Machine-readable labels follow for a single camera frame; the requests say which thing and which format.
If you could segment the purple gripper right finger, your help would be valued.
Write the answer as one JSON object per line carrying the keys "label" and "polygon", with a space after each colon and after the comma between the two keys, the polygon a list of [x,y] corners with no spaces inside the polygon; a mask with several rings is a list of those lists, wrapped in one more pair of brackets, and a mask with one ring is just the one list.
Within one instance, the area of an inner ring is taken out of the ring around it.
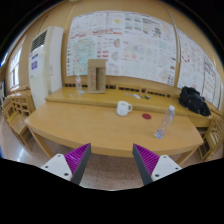
{"label": "purple gripper right finger", "polygon": [[144,185],[181,170],[168,155],[159,156],[137,144],[133,145],[132,154]]}

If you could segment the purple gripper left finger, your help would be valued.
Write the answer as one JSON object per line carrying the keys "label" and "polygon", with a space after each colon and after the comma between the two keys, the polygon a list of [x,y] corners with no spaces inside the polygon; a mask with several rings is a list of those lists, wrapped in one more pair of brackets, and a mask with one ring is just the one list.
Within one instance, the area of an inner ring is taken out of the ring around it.
{"label": "purple gripper left finger", "polygon": [[42,166],[42,169],[79,185],[90,155],[91,144],[88,143],[65,155],[56,154]]}

